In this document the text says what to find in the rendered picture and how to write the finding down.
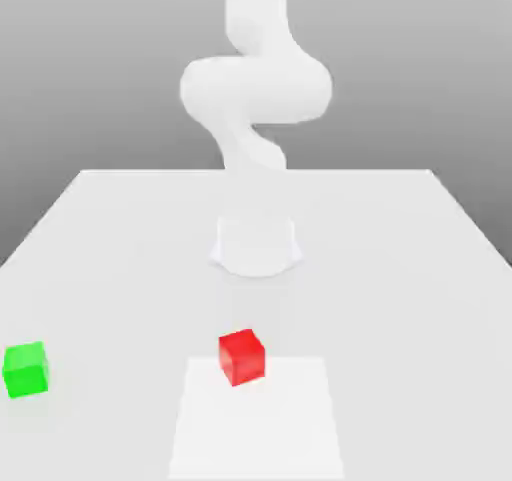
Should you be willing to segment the small red cube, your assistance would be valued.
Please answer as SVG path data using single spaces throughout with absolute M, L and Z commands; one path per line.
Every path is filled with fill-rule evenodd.
M 243 329 L 218 339 L 220 367 L 232 386 L 265 376 L 266 351 L 252 329 Z

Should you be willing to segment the small green cube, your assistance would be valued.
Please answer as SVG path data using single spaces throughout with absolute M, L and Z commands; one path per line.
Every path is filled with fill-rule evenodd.
M 6 348 L 2 377 L 11 399 L 49 389 L 49 364 L 44 343 L 36 341 Z

